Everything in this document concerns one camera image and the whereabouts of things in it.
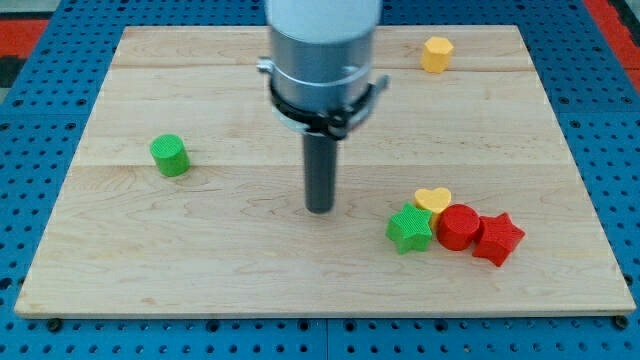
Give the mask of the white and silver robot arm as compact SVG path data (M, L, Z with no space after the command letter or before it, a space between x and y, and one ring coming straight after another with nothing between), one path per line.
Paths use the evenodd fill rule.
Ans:
M271 0L265 3L272 108L293 131L341 140L373 112L389 84L370 81L380 0Z

